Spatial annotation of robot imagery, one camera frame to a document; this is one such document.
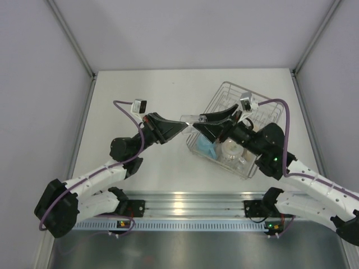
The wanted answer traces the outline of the light blue mug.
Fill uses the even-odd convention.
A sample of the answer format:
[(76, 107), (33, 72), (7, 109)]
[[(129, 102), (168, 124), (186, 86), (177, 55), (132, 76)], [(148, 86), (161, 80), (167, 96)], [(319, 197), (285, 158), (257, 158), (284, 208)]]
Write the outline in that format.
[(200, 134), (196, 141), (196, 149), (205, 156), (216, 160), (215, 144), (211, 143), (205, 136)]

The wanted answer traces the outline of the clear glass cup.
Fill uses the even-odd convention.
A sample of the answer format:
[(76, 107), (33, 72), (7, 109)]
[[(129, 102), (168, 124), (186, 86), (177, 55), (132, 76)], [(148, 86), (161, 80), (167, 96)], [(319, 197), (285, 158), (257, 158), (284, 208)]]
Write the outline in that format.
[(187, 124), (187, 127), (181, 133), (183, 135), (192, 135), (194, 133), (199, 133), (194, 127), (194, 123), (205, 123), (208, 119), (205, 115), (182, 115), (180, 121)]

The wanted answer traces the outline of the orange interior white mug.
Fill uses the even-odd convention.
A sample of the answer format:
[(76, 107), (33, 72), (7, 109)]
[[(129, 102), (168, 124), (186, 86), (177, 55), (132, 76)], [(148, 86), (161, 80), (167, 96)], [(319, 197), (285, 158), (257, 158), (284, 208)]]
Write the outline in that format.
[(220, 146), (218, 161), (234, 170), (243, 170), (247, 161), (243, 157), (244, 148), (231, 139), (225, 140)]

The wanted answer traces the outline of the cream coral pattern mug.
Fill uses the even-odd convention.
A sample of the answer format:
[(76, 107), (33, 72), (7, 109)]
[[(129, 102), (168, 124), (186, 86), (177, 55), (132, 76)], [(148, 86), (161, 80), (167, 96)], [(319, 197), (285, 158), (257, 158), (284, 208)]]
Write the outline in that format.
[[(254, 130), (255, 132), (257, 132), (257, 131), (259, 131), (259, 129), (260, 129), (259, 126), (258, 126), (257, 124), (254, 124), (253, 130)], [(250, 162), (250, 161), (253, 160), (253, 158), (255, 157), (255, 155), (252, 154), (251, 152), (249, 152), (249, 150), (244, 149), (244, 150), (243, 150), (242, 157), (243, 157), (247, 162)]]

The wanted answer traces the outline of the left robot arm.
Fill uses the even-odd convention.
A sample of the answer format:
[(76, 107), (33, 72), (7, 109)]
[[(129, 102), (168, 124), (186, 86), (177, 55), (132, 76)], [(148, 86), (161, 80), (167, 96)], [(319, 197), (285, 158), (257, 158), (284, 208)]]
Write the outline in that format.
[(48, 183), (34, 210), (40, 221), (39, 230), (47, 230), (55, 238), (66, 235), (76, 223), (91, 217), (88, 203), (99, 191), (105, 191), (103, 201), (108, 206), (103, 208), (104, 212), (124, 215), (128, 203), (110, 191), (110, 186), (138, 171), (143, 161), (139, 156), (144, 150), (155, 143), (167, 143), (187, 127), (185, 122), (167, 120), (158, 113), (145, 115), (136, 135), (112, 140), (111, 159), (106, 164), (77, 178)]

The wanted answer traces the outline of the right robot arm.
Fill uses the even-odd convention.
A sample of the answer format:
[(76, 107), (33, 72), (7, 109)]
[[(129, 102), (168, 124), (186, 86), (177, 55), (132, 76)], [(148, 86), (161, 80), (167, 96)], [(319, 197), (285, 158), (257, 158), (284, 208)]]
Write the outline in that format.
[(259, 131), (243, 122), (243, 112), (237, 106), (218, 113), (204, 114), (204, 121), (193, 127), (211, 142), (234, 141), (258, 157), (256, 165), (268, 177), (291, 185), (313, 198), (313, 201), (294, 198), (281, 189), (270, 188), (262, 202), (263, 212), (301, 216), (333, 230), (340, 238), (358, 245), (358, 193), (346, 189), (316, 173), (288, 152), (289, 107), (286, 110), (286, 129), (269, 123)]

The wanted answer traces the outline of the aluminium mounting rail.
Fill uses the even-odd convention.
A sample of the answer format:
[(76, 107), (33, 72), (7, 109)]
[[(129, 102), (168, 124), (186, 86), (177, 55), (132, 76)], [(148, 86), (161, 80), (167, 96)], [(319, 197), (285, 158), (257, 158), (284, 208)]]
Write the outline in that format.
[(245, 200), (259, 200), (264, 192), (154, 192), (125, 191), (144, 200), (145, 219), (241, 219)]

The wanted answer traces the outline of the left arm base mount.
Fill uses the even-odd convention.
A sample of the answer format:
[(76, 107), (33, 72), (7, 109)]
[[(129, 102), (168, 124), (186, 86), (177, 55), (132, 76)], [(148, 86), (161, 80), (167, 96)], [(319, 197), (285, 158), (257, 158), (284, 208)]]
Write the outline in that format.
[(119, 204), (113, 212), (102, 213), (101, 216), (127, 216), (143, 217), (145, 212), (145, 200), (133, 200), (124, 193), (122, 189), (111, 187), (108, 191), (116, 196)]

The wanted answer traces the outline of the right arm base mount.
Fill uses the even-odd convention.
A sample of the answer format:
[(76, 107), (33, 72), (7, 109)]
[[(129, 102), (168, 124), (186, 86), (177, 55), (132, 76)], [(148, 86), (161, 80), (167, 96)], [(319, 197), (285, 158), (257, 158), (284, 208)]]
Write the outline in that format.
[(261, 200), (244, 200), (244, 211), (247, 218), (260, 218), (264, 219), (268, 216), (266, 211), (262, 207)]

